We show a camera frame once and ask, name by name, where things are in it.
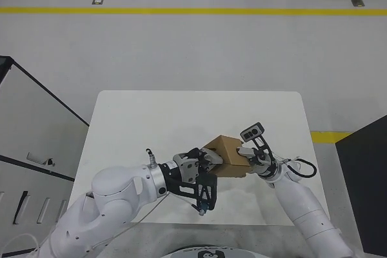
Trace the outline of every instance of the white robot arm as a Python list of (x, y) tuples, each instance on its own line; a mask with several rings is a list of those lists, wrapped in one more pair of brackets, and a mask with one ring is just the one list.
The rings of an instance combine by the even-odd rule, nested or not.
[[(274, 190), (284, 211), (304, 236), (316, 257), (354, 257), (325, 214), (311, 190), (298, 181), (311, 177), (299, 173), (289, 159), (276, 160), (262, 137), (264, 128), (257, 123), (241, 133), (245, 142), (253, 141), (257, 148), (237, 149), (248, 158), (253, 173), (264, 179)], [(129, 228), (142, 206), (172, 192), (196, 199), (192, 205), (200, 215), (213, 210), (216, 203), (217, 178), (208, 172), (223, 160), (213, 151), (194, 148), (177, 154), (172, 161), (157, 164), (153, 153), (146, 150), (150, 164), (135, 168), (112, 167), (100, 171), (92, 181), (92, 191), (83, 194), (69, 207), (53, 232), (29, 258), (94, 258), (116, 236)], [(143, 189), (137, 194), (134, 179), (140, 177)], [(193, 194), (182, 192), (191, 188)], [(265, 257), (246, 250), (226, 247), (189, 248), (167, 255), (172, 258), (189, 257)]]
[[(296, 159), (313, 168), (311, 175), (303, 175), (297, 164), (291, 160), (278, 161), (262, 137), (263, 132), (264, 128), (260, 123), (241, 132), (243, 140), (253, 141), (257, 148), (240, 147), (237, 149), (238, 154), (247, 157), (253, 165), (252, 172), (257, 173), (274, 188), (285, 213), (302, 233), (316, 257), (354, 257), (354, 253), (343, 241), (340, 231), (331, 223), (312, 191), (298, 183), (302, 177), (315, 176), (317, 168), (304, 159)], [(259, 139), (262, 145), (259, 145), (256, 139)]]
[[(93, 178), (92, 191), (69, 207), (40, 248), (27, 257), (97, 257), (110, 241), (129, 228), (142, 206), (167, 192), (196, 199), (197, 204), (192, 206), (200, 214), (213, 210), (217, 178), (208, 172), (222, 163), (221, 157), (211, 150), (194, 148), (175, 155), (173, 161), (157, 164), (152, 151), (146, 151), (149, 165), (100, 171)], [(136, 177), (143, 183), (140, 194), (135, 187)], [(194, 193), (182, 192), (180, 186), (191, 188)]]

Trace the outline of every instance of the yellow floor line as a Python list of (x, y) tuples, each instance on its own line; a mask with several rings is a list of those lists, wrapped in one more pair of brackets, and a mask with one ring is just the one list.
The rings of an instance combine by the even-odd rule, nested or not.
[(313, 143), (336, 143), (352, 134), (351, 132), (316, 132), (311, 131)]
[(168, 14), (387, 16), (387, 9), (0, 7), (0, 14)]

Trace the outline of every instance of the logo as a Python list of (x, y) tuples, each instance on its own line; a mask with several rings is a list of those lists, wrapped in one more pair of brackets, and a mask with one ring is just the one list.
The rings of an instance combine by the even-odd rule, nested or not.
[(225, 258), (225, 254), (222, 251), (216, 250), (215, 253), (209, 251), (200, 251), (198, 258)]

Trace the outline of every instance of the brown cardboard box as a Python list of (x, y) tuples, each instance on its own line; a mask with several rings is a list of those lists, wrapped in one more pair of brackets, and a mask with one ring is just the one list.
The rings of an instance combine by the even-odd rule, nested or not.
[(204, 146), (220, 155), (224, 162), (211, 173), (218, 177), (244, 177), (251, 170), (247, 158), (237, 153), (237, 147), (241, 147), (239, 139), (220, 135)]

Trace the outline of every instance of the gray cabinet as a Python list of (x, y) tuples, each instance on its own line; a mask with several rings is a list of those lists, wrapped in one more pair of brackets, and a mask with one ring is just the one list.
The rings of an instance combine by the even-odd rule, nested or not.
[[(0, 57), (0, 249), (42, 241), (67, 208), (88, 124), (9, 57)], [(34, 247), (20, 239), (6, 250)]]

